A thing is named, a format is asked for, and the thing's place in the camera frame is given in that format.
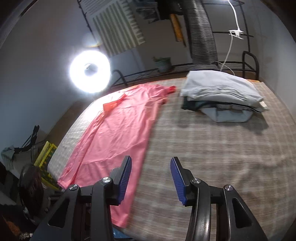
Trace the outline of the pink t-shirt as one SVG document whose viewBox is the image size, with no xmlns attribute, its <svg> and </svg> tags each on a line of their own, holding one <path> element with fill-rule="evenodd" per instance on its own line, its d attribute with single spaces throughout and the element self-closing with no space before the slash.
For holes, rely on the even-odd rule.
<svg viewBox="0 0 296 241">
<path fill-rule="evenodd" d="M 125 228 L 142 171 L 152 126 L 159 109 L 175 86 L 140 84 L 106 95 L 94 118 L 74 148 L 58 178 L 58 184 L 81 187 L 95 184 L 132 158 L 132 171 L 125 197 L 111 207 L 112 223 Z"/>
</svg>

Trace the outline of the yellow plastic crate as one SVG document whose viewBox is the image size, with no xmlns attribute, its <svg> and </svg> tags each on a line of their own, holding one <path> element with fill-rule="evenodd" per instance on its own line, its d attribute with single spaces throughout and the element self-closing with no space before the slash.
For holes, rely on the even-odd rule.
<svg viewBox="0 0 296 241">
<path fill-rule="evenodd" d="M 41 150 L 39 156 L 37 157 L 34 166 L 38 167 L 41 172 L 41 180 L 42 183 L 49 188 L 54 190 L 61 190 L 60 186 L 58 185 L 57 181 L 52 177 L 52 175 L 48 172 L 48 165 L 51 161 L 53 154 L 57 147 L 46 141 L 43 149 Z"/>
</svg>

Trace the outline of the plaid bed cover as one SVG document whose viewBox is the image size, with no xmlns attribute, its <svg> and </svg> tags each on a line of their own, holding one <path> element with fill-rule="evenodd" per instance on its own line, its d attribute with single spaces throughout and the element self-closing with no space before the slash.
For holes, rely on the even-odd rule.
<svg viewBox="0 0 296 241">
<path fill-rule="evenodd" d="M 269 240 L 281 240 L 295 220 L 295 121 L 263 83 L 253 85 L 268 111 L 245 123 L 216 123 L 183 110 L 170 94 L 154 124 L 127 227 L 136 240 L 184 240 L 191 209 L 179 202 L 170 172 L 178 157 L 195 177 L 232 185 Z"/>
</svg>

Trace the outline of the black tripod stand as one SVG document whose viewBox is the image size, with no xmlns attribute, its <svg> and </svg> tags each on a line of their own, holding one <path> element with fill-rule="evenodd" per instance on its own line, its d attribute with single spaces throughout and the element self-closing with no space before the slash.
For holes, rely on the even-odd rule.
<svg viewBox="0 0 296 241">
<path fill-rule="evenodd" d="M 25 143 L 20 148 L 14 148 L 16 154 L 21 152 L 27 152 L 32 149 L 32 147 L 36 144 L 37 134 L 40 129 L 40 126 L 34 126 L 32 134 L 28 137 Z"/>
</svg>

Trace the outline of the pale blue folded garment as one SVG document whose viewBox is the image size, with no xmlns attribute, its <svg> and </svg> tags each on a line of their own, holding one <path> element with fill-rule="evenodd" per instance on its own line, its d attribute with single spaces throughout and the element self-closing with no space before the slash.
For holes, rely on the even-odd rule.
<svg viewBox="0 0 296 241">
<path fill-rule="evenodd" d="M 244 123 L 253 115 L 253 112 L 248 110 L 220 110 L 217 108 L 202 108 L 201 112 L 217 123 Z"/>
</svg>

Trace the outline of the dark green folded garment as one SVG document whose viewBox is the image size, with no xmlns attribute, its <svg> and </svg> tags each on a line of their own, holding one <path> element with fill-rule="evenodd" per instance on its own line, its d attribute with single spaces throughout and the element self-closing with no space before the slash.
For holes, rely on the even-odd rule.
<svg viewBox="0 0 296 241">
<path fill-rule="evenodd" d="M 191 111 L 198 111 L 203 106 L 208 105 L 208 101 L 189 101 L 187 97 L 183 98 L 182 109 L 183 110 L 191 110 Z"/>
</svg>

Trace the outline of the light grey folded garment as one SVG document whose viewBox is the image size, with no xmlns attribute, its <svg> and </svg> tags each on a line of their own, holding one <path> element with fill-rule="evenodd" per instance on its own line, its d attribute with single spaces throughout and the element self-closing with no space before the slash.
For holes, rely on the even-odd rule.
<svg viewBox="0 0 296 241">
<path fill-rule="evenodd" d="M 192 101 L 216 101 L 268 110 L 254 85 L 248 80 L 214 70 L 190 71 L 180 96 Z"/>
</svg>

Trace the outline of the green potted plant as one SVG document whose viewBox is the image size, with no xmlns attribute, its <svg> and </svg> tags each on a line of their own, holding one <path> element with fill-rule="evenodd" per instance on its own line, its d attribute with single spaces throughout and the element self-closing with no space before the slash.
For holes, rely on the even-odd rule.
<svg viewBox="0 0 296 241">
<path fill-rule="evenodd" d="M 152 58 L 159 73 L 166 73 L 172 69 L 171 58 L 170 57 L 153 57 Z"/>
</svg>

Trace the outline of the grey plaid hanging coat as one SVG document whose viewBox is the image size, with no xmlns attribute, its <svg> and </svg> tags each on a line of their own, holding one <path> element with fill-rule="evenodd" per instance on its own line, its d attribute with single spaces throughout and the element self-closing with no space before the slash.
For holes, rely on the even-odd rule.
<svg viewBox="0 0 296 241">
<path fill-rule="evenodd" d="M 194 64 L 212 65 L 218 60 L 216 44 L 202 1 L 183 1 L 191 58 Z"/>
</svg>

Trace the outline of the white clip lamp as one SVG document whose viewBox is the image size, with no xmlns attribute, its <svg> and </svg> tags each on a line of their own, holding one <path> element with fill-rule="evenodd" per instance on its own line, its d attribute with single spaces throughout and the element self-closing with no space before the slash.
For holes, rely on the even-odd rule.
<svg viewBox="0 0 296 241">
<path fill-rule="evenodd" d="M 238 18 L 237 18 L 237 13 L 236 10 L 233 6 L 233 4 L 231 3 L 231 1 L 227 0 L 226 1 L 229 6 L 232 8 L 233 11 L 233 15 L 234 15 L 234 19 L 235 19 L 235 24 L 236 24 L 236 29 L 233 30 L 229 30 L 229 35 L 231 36 L 231 38 L 237 38 L 237 39 L 241 39 L 243 40 L 243 37 L 241 37 L 241 35 L 244 33 L 240 27 L 239 27 L 239 23 L 238 23 Z"/>
</svg>

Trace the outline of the orange hanging scarf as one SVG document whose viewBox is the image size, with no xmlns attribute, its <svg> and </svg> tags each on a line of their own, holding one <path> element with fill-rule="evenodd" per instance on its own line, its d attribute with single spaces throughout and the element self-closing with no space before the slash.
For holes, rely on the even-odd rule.
<svg viewBox="0 0 296 241">
<path fill-rule="evenodd" d="M 180 22 L 178 20 L 178 17 L 176 14 L 170 14 L 170 20 L 171 24 L 173 26 L 173 31 L 176 37 L 176 41 L 183 44 L 184 47 L 186 47 L 185 38 L 183 36 L 182 28 L 180 25 Z"/>
</svg>

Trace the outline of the green striped wall hanging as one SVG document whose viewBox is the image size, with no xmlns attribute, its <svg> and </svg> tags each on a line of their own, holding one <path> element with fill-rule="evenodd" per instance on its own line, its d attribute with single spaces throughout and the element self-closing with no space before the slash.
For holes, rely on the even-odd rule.
<svg viewBox="0 0 296 241">
<path fill-rule="evenodd" d="M 128 1 L 79 1 L 101 52 L 119 55 L 145 43 Z"/>
</svg>

